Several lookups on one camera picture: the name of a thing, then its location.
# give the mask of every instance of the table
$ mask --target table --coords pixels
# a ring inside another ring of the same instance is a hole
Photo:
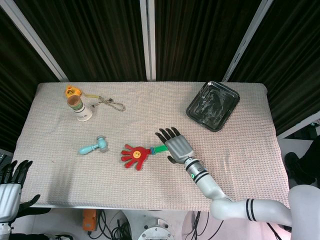
[[[176,127],[222,190],[234,200],[273,199],[288,206],[288,178],[272,121],[267,89],[259,83],[226,82],[240,101],[220,132],[187,117],[204,82],[73,82],[88,94],[113,98],[125,112],[100,104],[87,122],[67,105],[66,83],[41,83],[13,158],[32,160],[21,200],[57,207],[208,211],[206,199],[183,165],[167,152],[150,155],[141,171],[121,161],[125,144],[154,147],[159,128]],[[82,97],[84,103],[97,102]],[[106,136],[108,151],[78,149]]]

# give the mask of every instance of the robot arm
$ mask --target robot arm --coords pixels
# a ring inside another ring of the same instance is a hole
[[[159,130],[163,135],[158,132],[156,135],[173,156],[168,156],[168,159],[172,163],[184,164],[185,170],[203,195],[212,200],[210,210],[213,217],[219,220],[238,218],[292,226],[290,210],[278,201],[266,199],[232,201],[194,157],[194,150],[176,128]]]
[[[22,188],[32,163],[25,160],[14,172],[17,164],[17,161],[14,161],[0,171],[0,240],[9,239],[10,224],[16,219],[17,214],[33,205],[40,197],[36,195],[31,201],[20,204]]]

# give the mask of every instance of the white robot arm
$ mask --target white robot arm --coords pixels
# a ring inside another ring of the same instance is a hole
[[[195,158],[194,150],[179,131],[172,127],[159,129],[155,134],[167,146],[173,164],[184,164],[194,183],[204,196],[212,200],[210,212],[218,220],[232,218],[271,222],[292,227],[292,240],[320,239],[320,190],[300,185],[289,192],[291,210],[282,203],[269,199],[244,199],[233,201],[228,197]]]

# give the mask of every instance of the black curtain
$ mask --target black curtain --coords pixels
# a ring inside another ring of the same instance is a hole
[[[139,0],[15,0],[71,82],[146,81]]]
[[[261,1],[155,0],[157,81],[221,81]]]
[[[320,111],[320,3],[275,0],[230,77],[262,83],[276,133]]]
[[[0,149],[13,152],[37,85],[58,80],[2,8],[0,26]]]

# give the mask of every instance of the black tray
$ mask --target black tray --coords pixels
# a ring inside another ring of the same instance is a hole
[[[212,132],[218,132],[239,102],[239,94],[219,82],[209,81],[186,109],[192,120]]]

